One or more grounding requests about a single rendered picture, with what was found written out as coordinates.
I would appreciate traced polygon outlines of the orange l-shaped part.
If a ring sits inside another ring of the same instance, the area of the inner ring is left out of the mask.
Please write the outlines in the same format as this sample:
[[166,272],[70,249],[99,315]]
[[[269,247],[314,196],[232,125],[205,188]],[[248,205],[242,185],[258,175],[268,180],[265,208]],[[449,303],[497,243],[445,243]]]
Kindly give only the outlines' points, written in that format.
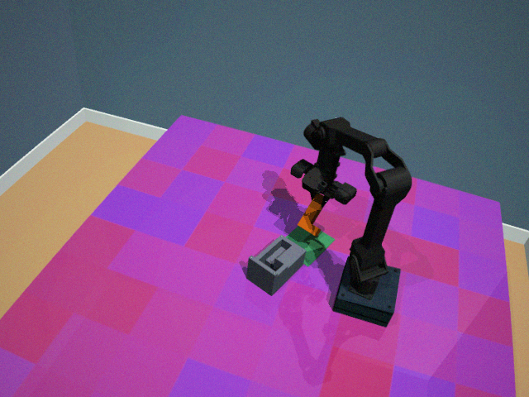
[[304,230],[310,232],[312,235],[317,237],[321,231],[320,228],[313,225],[316,221],[318,215],[322,211],[322,200],[324,196],[322,194],[316,194],[314,199],[311,201],[306,212],[303,214],[301,220],[298,223],[298,226]]

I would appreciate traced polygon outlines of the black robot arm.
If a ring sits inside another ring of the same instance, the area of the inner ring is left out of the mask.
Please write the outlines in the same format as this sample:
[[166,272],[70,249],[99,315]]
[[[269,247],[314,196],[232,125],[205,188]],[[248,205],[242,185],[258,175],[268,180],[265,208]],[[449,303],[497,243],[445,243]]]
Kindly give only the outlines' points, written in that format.
[[[338,117],[319,122],[312,120],[303,132],[315,150],[319,150],[318,161],[325,166],[336,166],[346,147],[361,154],[365,163],[365,177],[374,197],[363,237],[353,240],[350,247],[349,291],[371,300],[378,286],[379,277],[388,273],[385,250],[382,246],[395,206],[409,193],[412,178],[404,160],[390,150],[383,138],[371,136],[350,126],[350,122]],[[373,159],[383,157],[391,170],[374,172]],[[331,173],[318,168],[307,172],[302,179],[305,190],[311,194],[324,194],[330,188]]]

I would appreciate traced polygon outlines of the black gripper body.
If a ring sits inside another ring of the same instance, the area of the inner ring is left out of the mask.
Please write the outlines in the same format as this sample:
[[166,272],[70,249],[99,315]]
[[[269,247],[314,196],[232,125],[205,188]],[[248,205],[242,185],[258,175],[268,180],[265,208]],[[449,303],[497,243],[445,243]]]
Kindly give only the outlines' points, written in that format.
[[[353,187],[350,184],[347,184],[346,182],[344,184],[341,184],[339,181],[335,181],[337,178],[337,167],[340,165],[340,162],[336,166],[325,166],[321,164],[318,161],[319,169],[325,171],[325,169],[329,170],[331,173],[331,181],[329,183],[330,188],[328,189],[328,193],[334,195],[334,198],[336,201],[340,202],[341,204],[348,204],[356,195],[356,188]],[[295,165],[291,168],[291,175],[293,175],[296,178],[302,178],[303,174],[307,174],[309,170],[314,166],[314,164],[301,159],[299,162],[297,162]]]

